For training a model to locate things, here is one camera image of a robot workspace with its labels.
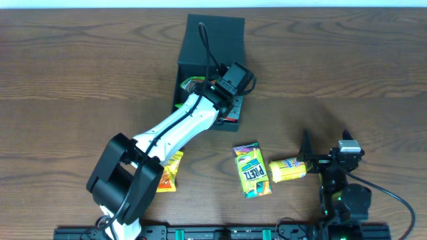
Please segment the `red chips can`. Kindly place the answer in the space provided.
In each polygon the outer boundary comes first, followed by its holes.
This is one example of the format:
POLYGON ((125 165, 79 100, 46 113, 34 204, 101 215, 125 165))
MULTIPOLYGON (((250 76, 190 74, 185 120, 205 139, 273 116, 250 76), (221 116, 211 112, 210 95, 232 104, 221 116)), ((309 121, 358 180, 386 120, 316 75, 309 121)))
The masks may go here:
POLYGON ((224 117, 223 120, 228 122, 234 122, 234 123, 238 121, 237 119, 230 118, 230 117, 224 117))

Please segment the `green Haribo gummy bag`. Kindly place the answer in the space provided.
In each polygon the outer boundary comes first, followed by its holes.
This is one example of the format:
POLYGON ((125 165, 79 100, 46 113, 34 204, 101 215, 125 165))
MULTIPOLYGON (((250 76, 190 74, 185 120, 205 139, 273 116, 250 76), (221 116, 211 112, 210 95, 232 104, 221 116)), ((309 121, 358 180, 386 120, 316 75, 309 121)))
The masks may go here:
POLYGON ((175 95, 173 98, 173 106, 179 109, 192 93, 193 88, 205 81, 205 77, 189 77, 175 88, 175 95))

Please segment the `black box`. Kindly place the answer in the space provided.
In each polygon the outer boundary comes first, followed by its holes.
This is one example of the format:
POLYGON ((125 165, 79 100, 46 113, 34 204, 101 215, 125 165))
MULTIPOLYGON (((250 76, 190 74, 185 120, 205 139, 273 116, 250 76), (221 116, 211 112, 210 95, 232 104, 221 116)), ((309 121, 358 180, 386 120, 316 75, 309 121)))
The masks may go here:
MULTIPOLYGON (((222 77, 235 61, 244 65, 244 27, 243 18, 189 14, 177 60, 175 88, 189 77, 205 77, 192 91, 203 94, 208 77, 222 77)), ((240 119, 238 123, 213 124, 210 129, 236 132, 239 125, 240 119)))

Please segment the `green Pretz snack box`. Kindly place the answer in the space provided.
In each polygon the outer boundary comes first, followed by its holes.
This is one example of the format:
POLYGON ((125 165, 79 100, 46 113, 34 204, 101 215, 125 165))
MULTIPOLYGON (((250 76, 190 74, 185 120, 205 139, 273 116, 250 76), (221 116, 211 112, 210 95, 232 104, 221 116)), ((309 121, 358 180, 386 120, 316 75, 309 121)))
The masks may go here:
POLYGON ((232 149, 245 199, 272 193, 270 180, 258 142, 232 149))

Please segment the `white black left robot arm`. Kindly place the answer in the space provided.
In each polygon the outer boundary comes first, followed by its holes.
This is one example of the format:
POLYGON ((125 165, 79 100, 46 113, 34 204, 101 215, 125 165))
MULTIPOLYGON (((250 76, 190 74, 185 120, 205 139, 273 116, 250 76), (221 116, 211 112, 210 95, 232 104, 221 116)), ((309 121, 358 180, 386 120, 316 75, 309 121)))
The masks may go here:
POLYGON ((100 231, 109 239, 136 239, 139 218, 153 201, 166 163, 188 141, 223 119, 236 97, 247 95, 256 77, 238 62, 221 75, 207 74, 190 86, 182 106, 152 129, 132 138, 122 133, 106 145, 86 189, 101 207, 103 223, 84 231, 100 231))

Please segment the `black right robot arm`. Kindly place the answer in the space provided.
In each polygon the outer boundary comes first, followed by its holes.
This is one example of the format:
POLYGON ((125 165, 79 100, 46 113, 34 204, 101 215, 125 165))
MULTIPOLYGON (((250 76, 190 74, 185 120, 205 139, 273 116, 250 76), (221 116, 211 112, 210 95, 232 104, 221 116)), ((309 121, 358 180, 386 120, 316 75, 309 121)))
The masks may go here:
POLYGON ((324 214, 306 229, 307 239, 362 239, 362 222, 368 219, 372 192, 357 183, 349 184, 347 175, 358 167, 364 155, 359 142, 345 130, 337 147, 327 154, 312 149, 309 131, 302 137, 297 160, 306 172, 320 176, 320 205, 324 214))

